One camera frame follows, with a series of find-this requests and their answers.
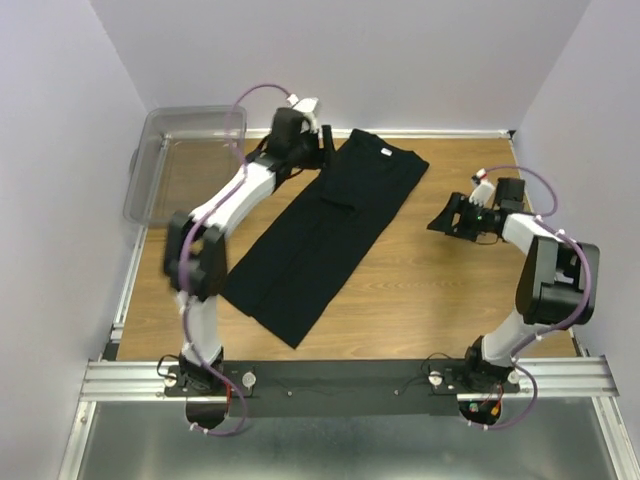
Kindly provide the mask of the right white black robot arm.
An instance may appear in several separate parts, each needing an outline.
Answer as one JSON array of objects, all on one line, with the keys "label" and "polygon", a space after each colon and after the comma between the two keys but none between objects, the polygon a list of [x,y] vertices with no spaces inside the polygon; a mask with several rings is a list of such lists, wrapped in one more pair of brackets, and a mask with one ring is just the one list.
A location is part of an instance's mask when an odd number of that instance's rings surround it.
[{"label": "right white black robot arm", "polygon": [[492,183],[480,170],[472,184],[470,194],[451,194],[428,229],[471,242],[493,234],[525,256],[509,316],[443,370],[447,379],[480,392],[505,384],[519,354],[534,342],[591,319],[600,250],[550,228],[542,215],[525,212],[524,180],[501,177]]}]

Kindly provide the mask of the black t shirt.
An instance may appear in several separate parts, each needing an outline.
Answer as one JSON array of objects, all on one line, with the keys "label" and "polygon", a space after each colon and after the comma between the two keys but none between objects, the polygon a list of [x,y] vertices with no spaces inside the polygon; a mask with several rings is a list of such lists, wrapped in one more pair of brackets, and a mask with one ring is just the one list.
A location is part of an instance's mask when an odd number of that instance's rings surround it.
[{"label": "black t shirt", "polygon": [[297,348],[429,168],[355,129],[228,274],[222,296]]}]

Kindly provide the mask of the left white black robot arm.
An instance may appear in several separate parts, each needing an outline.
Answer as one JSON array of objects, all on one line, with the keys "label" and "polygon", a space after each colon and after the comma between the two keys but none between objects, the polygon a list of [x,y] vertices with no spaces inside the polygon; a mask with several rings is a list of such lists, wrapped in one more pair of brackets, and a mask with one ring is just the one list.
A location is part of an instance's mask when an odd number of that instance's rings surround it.
[{"label": "left white black robot arm", "polygon": [[325,168],[334,147],[321,144],[316,98],[288,100],[277,109],[271,129],[241,158],[235,176],[193,211],[169,221],[163,273],[176,293],[183,346],[176,369],[165,374],[168,389],[201,395],[231,390],[222,370],[217,300],[225,286],[227,242],[246,216],[284,182],[302,170]]}]

